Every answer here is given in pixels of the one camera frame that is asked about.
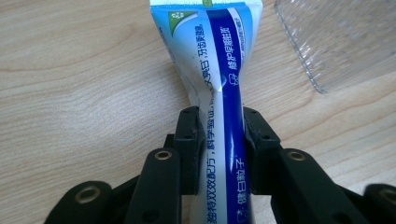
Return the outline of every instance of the wooden table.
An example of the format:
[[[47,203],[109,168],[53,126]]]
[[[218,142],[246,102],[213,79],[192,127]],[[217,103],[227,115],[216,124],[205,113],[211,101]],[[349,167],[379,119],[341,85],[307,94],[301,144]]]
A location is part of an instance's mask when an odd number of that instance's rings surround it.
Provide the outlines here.
[[[245,106],[336,183],[358,193],[396,185],[396,74],[317,93],[273,4],[242,84]],[[138,175],[188,106],[149,1],[1,1],[0,223],[42,223],[76,184],[116,187]],[[253,196],[253,206],[257,223],[274,222],[269,197]]]

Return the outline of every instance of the toothpaste tube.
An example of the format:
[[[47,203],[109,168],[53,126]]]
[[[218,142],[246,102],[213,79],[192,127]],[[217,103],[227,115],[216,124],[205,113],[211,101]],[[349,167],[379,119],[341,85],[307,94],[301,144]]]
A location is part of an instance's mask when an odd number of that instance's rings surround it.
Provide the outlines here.
[[[151,0],[151,14],[188,91],[206,140],[190,223],[253,223],[239,79],[261,0]]]

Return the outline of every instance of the blue stripe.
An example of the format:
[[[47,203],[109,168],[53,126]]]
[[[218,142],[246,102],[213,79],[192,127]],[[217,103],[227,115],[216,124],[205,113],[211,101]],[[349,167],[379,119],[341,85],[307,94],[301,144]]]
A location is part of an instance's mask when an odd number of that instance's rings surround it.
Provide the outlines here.
[[[248,186],[248,165],[246,163],[244,145],[244,124],[242,114],[241,94],[238,83],[235,83],[241,68],[241,53],[238,33],[233,22],[233,17],[227,9],[208,10],[208,18],[212,28],[212,33],[216,45],[216,52],[219,60],[219,71],[222,83],[223,111],[224,111],[224,140],[225,140],[225,160],[226,160],[226,181],[227,181],[227,218],[228,223],[250,223],[250,198]],[[224,33],[229,30],[233,43],[232,57],[236,62],[233,67],[233,60],[230,54],[227,55]],[[238,176],[244,175],[244,181]],[[244,203],[243,197],[238,195],[246,193],[247,200]]]

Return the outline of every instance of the black plastic part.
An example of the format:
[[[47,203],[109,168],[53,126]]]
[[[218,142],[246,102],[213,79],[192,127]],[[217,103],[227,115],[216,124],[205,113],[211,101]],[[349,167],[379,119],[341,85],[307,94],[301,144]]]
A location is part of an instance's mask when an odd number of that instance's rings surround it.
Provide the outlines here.
[[[138,180],[139,175],[113,189],[113,197],[106,210],[109,224],[123,223]]]
[[[272,197],[277,223],[369,223],[309,154],[284,149],[276,169],[285,187]]]
[[[364,215],[370,223],[376,223],[376,218],[374,217],[372,209],[370,208],[370,204],[368,204],[367,201],[364,200],[363,196],[341,186],[338,186],[338,188],[344,192],[348,199],[355,205],[355,207],[359,211],[361,211],[361,214]]]
[[[370,204],[375,223],[396,223],[396,188],[385,184],[369,185],[364,199]]]
[[[274,171],[270,161],[282,149],[280,139],[258,111],[244,107],[244,116],[250,191],[270,195]]]
[[[106,208],[111,200],[111,187],[104,182],[79,184],[62,197],[49,213],[46,224],[107,223]]]
[[[178,117],[173,148],[181,158],[181,194],[198,193],[200,154],[205,142],[204,130],[199,120],[199,108],[182,110]]]
[[[163,147],[174,147],[174,139],[175,135],[172,133],[169,133],[166,135],[165,143],[163,144]]]
[[[124,224],[181,220],[180,157],[170,147],[151,151],[134,189]]]

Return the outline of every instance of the transparent plastic container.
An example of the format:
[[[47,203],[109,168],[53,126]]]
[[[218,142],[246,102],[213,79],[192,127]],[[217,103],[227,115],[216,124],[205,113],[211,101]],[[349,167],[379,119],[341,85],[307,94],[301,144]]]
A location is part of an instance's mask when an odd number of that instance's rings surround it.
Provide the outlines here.
[[[395,0],[276,0],[275,8],[319,92],[396,71]]]

